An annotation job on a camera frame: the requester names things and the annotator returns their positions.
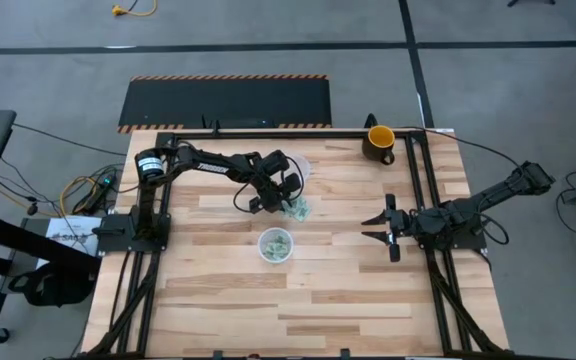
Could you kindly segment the white printed paper sheet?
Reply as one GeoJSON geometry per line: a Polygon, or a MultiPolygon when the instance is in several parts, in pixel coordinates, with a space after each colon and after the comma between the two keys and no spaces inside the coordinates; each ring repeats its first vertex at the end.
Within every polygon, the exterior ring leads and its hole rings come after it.
{"type": "Polygon", "coordinates": [[[53,218],[49,221],[45,237],[87,255],[96,256],[98,238],[93,229],[100,224],[101,218],[97,217],[53,218]]]}

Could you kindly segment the black bag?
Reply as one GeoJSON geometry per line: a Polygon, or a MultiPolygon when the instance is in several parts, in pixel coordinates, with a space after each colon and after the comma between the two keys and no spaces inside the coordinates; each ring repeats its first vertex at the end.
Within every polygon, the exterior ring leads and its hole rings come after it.
{"type": "Polygon", "coordinates": [[[34,271],[13,277],[8,290],[22,294],[33,306],[78,304],[92,292],[95,281],[86,271],[71,270],[53,263],[45,263],[34,271]]]}

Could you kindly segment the black aluminium table frame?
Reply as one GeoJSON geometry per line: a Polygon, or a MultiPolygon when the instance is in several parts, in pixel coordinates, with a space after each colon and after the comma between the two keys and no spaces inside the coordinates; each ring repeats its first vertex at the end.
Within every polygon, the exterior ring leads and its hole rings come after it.
{"type": "Polygon", "coordinates": [[[149,358],[353,357],[438,355],[433,293],[423,250],[400,242],[387,248],[362,235],[362,222],[394,194],[402,209],[467,196],[455,141],[429,134],[398,140],[391,166],[367,161],[361,133],[288,129],[190,132],[198,148],[231,155],[282,150],[311,164],[304,222],[280,214],[250,215],[251,191],[220,175],[191,171],[173,184],[172,232],[162,254],[145,354],[149,358]],[[293,237],[292,256],[271,264],[258,253],[262,232],[278,227],[293,237]]]}

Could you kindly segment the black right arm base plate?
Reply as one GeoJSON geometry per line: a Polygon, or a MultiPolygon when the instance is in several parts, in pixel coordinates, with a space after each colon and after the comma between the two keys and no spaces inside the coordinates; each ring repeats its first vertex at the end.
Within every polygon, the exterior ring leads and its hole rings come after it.
{"type": "Polygon", "coordinates": [[[423,234],[419,242],[435,250],[470,249],[481,250],[487,247],[481,220],[473,220],[463,225],[444,226],[435,234],[423,234]]]}

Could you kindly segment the brown mug yellow inside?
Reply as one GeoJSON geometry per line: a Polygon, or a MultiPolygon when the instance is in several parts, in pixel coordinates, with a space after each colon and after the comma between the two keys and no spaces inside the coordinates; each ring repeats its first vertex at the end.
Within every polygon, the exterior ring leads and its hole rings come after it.
{"type": "Polygon", "coordinates": [[[395,135],[389,127],[373,126],[362,140],[362,153],[368,160],[392,165],[395,162],[393,152],[395,140],[395,135]]]}

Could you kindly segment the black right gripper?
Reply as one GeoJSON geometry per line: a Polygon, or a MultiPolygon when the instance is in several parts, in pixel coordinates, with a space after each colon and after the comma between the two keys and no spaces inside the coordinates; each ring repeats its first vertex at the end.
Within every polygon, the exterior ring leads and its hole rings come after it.
{"type": "Polygon", "coordinates": [[[385,200],[385,211],[382,211],[373,218],[363,221],[362,225],[380,225],[387,223],[389,232],[362,232],[362,235],[374,238],[388,246],[389,259],[395,263],[399,262],[401,258],[400,246],[397,243],[397,239],[409,234],[411,220],[407,212],[397,209],[396,198],[393,194],[387,194],[385,200]]]}

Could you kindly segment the black hazard-striped floor mat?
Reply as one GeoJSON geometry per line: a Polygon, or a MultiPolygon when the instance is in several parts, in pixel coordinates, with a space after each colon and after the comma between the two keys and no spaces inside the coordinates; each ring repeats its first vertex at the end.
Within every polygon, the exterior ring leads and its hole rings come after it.
{"type": "Polygon", "coordinates": [[[118,132],[204,129],[203,117],[265,119],[271,128],[330,127],[329,80],[320,74],[134,76],[118,132]]]}

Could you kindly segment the black power supply box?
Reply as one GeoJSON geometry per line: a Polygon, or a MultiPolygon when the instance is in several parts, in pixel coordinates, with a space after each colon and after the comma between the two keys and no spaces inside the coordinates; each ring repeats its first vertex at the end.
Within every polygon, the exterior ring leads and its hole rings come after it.
{"type": "Polygon", "coordinates": [[[89,192],[84,195],[72,208],[73,215],[92,216],[104,209],[107,195],[114,188],[117,176],[115,172],[99,175],[93,182],[89,192]]]}

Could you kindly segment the black sensor bar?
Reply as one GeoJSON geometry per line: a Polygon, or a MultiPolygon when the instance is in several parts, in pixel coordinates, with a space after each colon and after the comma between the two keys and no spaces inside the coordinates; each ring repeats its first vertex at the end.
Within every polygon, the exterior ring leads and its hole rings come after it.
{"type": "Polygon", "coordinates": [[[273,124],[265,119],[236,118],[236,119],[208,119],[203,117],[201,124],[204,129],[256,129],[271,128],[273,124]]]}

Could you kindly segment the clear plastic cup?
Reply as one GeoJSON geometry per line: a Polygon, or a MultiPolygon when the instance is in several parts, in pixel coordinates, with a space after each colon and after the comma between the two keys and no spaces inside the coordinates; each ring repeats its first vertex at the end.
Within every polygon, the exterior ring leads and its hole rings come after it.
{"type": "Polygon", "coordinates": [[[257,243],[257,248],[258,248],[258,253],[259,255],[268,263],[271,264],[280,264],[285,262],[286,260],[288,260],[294,251],[294,247],[295,247],[295,242],[294,239],[292,237],[292,235],[285,229],[283,228],[278,228],[278,227],[273,227],[273,228],[269,228],[267,230],[265,230],[264,232],[261,233],[261,235],[258,238],[258,243],[257,243]],[[285,237],[286,239],[288,239],[290,241],[290,245],[291,245],[291,249],[290,252],[288,254],[288,256],[280,261],[272,261],[269,260],[264,254],[263,254],[263,250],[266,246],[266,243],[270,240],[272,240],[273,238],[275,238],[276,236],[281,235],[283,237],[285,237]]]}
{"type": "Polygon", "coordinates": [[[310,162],[302,155],[288,154],[289,169],[286,175],[296,174],[302,182],[305,182],[311,173],[310,162]]]}

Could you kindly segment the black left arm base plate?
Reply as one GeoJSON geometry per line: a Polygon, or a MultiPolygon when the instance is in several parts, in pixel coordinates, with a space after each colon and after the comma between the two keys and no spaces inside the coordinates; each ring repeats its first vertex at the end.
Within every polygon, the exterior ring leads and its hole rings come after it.
{"type": "Polygon", "coordinates": [[[154,214],[150,221],[132,214],[111,214],[101,219],[93,233],[98,238],[98,250],[103,253],[153,253],[167,248],[170,228],[169,214],[154,214]]]}

